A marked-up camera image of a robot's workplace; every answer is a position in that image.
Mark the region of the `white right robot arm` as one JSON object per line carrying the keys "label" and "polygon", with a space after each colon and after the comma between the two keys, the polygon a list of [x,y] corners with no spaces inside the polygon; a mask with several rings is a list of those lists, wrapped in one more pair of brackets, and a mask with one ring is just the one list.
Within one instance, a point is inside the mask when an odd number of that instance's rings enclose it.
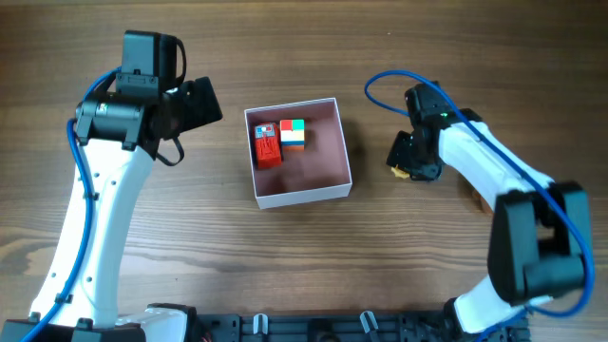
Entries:
{"label": "white right robot arm", "polygon": [[456,169],[492,213],[487,275],[445,305],[442,332],[453,340],[483,340],[542,304],[593,281],[585,256],[591,222],[585,191],[555,182],[498,142],[469,108],[454,111],[438,83],[407,90],[412,132],[397,134],[387,158],[392,172],[436,181]]}

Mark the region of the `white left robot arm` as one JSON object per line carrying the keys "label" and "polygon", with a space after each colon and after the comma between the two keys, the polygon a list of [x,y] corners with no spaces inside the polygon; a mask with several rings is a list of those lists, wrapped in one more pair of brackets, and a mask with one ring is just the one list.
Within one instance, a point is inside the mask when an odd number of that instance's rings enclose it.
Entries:
{"label": "white left robot arm", "polygon": [[186,79],[182,41],[129,30],[119,67],[96,80],[67,122],[75,161],[70,201],[47,277],[28,317],[9,319],[5,341],[201,341],[195,308],[151,304],[118,313],[119,272],[137,198],[160,144],[217,122],[208,78]]}

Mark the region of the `multicoloured puzzle cube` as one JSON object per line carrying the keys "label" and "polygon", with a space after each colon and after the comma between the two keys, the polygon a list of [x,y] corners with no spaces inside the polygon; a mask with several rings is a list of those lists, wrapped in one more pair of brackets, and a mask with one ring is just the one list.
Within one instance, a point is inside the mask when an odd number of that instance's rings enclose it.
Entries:
{"label": "multicoloured puzzle cube", "polygon": [[305,148],[305,121],[303,119],[281,120],[279,122],[280,143],[284,150]]}

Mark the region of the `red toy truck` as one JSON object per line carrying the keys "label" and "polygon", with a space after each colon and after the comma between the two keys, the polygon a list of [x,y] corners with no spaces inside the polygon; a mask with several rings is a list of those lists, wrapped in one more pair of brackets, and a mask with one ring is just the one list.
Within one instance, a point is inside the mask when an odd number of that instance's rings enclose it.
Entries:
{"label": "red toy truck", "polygon": [[276,123],[262,123],[254,128],[256,163],[258,169],[282,164],[279,131]]}

